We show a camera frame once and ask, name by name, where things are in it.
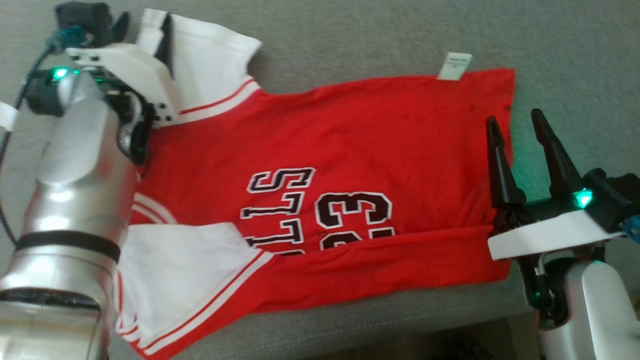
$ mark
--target gray couch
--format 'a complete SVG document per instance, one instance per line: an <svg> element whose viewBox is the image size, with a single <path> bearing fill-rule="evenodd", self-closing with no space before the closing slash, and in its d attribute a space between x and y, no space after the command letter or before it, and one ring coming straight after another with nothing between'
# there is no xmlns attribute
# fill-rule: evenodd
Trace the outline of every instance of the gray couch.
<svg viewBox="0 0 640 360"><path fill-rule="evenodd" d="M0 97L17 85L54 29L55 0L6 0L0 12ZM375 76L433 74L447 51L472 53L471 70L517 70L514 172L530 199L547 193L529 111L545 111L581 172L640 173L640 3L636 0L113 0L139 19L145 7L216 22L261 39L250 74L270 92ZM49 65L64 59L53 59ZM23 113L0 181L14 229L55 119ZM0 268L11 254L0 241ZM640 245L619 240L608 258L629 291ZM252 315L198 342L179 359L299 359L402 334L530 311L517 267L506 281L416 290L306 311ZM118 338L111 358L136 356Z"/></svg>

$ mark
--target clothing tag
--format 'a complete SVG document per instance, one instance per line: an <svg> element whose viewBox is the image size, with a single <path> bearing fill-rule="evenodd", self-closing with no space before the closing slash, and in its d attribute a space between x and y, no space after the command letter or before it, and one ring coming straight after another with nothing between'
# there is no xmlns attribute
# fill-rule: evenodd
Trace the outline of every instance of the clothing tag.
<svg viewBox="0 0 640 360"><path fill-rule="evenodd" d="M9 104L0 102L0 126L7 131L13 130L16 117L18 117L18 110Z"/></svg>
<svg viewBox="0 0 640 360"><path fill-rule="evenodd" d="M442 64L438 80L458 81L465 73L473 55L465 53L448 53Z"/></svg>

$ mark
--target printed number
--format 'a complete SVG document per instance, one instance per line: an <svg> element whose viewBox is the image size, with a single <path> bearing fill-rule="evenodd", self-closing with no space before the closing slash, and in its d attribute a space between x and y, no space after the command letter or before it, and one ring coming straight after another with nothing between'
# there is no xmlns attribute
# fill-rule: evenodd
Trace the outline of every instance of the printed number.
<svg viewBox="0 0 640 360"><path fill-rule="evenodd" d="M282 168L271 175L270 171L254 174L247 186L249 193L275 192L282 188L299 189L308 188L316 170L314 168ZM285 192L281 200L288 203L286 206L274 208L243 208L240 211L241 219L251 219L264 215L285 214L287 216L298 215L305 196L304 191ZM391 219L392 203L383 193L354 192L354 193L324 193L315 202L316 222L325 229L338 229L343 226L342 216L363 212L362 204L371 205L371 209L364 210L367 225L383 224ZM299 218L283 220L280 228L286 230L285 234L265 237L249 236L246 241L251 247L272 243L304 243L302 224ZM369 229L369 238L382 238L393 236L396 231L393 227L378 227ZM320 249L330 249L338 245L360 241L362 238L354 231L338 231L327 234L320 240ZM300 255L304 250L294 249L276 252L281 255Z"/></svg>

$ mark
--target black band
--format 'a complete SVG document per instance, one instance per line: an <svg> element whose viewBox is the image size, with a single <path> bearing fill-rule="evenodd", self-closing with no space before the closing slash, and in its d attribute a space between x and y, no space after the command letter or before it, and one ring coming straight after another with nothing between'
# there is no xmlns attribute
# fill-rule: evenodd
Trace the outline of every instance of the black band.
<svg viewBox="0 0 640 360"><path fill-rule="evenodd" d="M44 231L42 233L22 235L15 250L46 245L79 247L80 249L95 251L109 256L115 262L120 259L120 247L115 243L100 236L68 230Z"/></svg>

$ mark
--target green led light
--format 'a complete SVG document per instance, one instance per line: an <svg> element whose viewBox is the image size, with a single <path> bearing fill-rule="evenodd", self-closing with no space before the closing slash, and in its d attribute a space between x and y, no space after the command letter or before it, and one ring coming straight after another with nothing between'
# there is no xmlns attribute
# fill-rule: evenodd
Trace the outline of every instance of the green led light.
<svg viewBox="0 0 640 360"><path fill-rule="evenodd" d="M66 67L61 67L53 71L53 77L57 80L60 80L64 78L68 72L69 69L67 69Z"/></svg>
<svg viewBox="0 0 640 360"><path fill-rule="evenodd" d="M575 197L575 204L580 206L582 209L586 208L591 200L593 200L593 192L586 188L573 193L573 196Z"/></svg>

